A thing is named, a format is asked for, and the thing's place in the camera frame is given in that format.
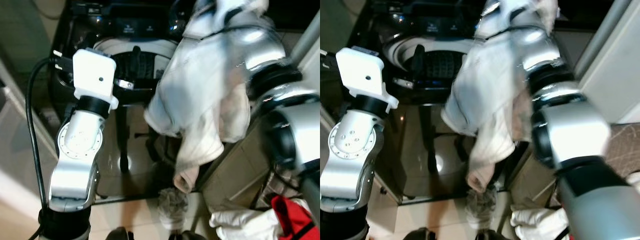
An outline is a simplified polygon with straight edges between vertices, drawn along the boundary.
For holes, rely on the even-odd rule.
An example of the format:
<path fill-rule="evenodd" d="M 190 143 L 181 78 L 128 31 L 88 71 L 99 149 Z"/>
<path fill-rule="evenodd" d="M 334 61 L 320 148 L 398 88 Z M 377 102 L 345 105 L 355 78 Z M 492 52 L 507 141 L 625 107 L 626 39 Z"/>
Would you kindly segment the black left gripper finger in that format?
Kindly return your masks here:
<path fill-rule="evenodd" d="M 138 78 L 138 71 L 140 70 L 140 54 L 141 48 L 139 46 L 134 46 L 131 51 L 131 79 Z"/>
<path fill-rule="evenodd" d="M 425 47 L 417 45 L 414 49 L 414 77 L 425 76 Z"/>

